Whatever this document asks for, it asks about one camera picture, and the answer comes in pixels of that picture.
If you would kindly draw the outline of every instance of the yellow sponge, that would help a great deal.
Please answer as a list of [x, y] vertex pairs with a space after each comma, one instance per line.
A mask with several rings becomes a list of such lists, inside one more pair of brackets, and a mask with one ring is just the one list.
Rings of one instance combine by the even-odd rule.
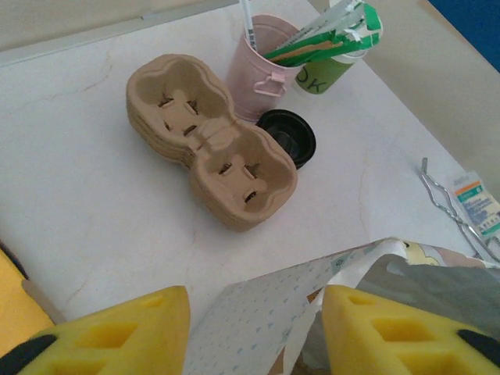
[[0, 357], [54, 324], [21, 286], [24, 276], [0, 249]]
[[184, 287], [168, 287], [39, 332], [57, 340], [20, 375], [181, 375], [189, 336]]
[[335, 375], [500, 374], [456, 334], [476, 328], [349, 287], [326, 288], [323, 328]]

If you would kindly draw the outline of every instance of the white countertop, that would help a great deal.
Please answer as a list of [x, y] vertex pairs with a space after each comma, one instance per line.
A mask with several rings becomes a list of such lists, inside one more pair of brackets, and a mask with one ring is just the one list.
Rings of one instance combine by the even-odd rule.
[[[317, 14], [252, 5], [298, 27]], [[241, 28], [233, 5], [0, 69], [0, 238], [67, 319], [185, 284], [193, 327], [228, 284], [388, 236], [472, 254], [417, 173], [424, 156], [439, 181], [461, 167], [364, 62], [282, 101], [317, 150], [273, 217], [233, 233], [197, 202], [188, 172], [129, 125], [125, 85], [163, 53], [224, 78]]]

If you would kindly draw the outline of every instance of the black lid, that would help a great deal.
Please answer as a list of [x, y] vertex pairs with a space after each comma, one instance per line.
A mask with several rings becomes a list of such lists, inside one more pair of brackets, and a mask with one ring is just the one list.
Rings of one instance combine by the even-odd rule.
[[313, 157], [316, 150], [313, 129], [296, 113], [286, 109], [273, 109], [262, 115], [257, 126], [278, 142], [297, 169]]

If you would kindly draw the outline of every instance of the white wall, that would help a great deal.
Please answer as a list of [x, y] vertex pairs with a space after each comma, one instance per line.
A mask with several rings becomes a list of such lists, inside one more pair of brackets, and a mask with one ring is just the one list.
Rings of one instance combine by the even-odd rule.
[[367, 1], [384, 36], [365, 61], [500, 201], [500, 73], [427, 0]]
[[205, 0], [0, 0], [0, 51]]

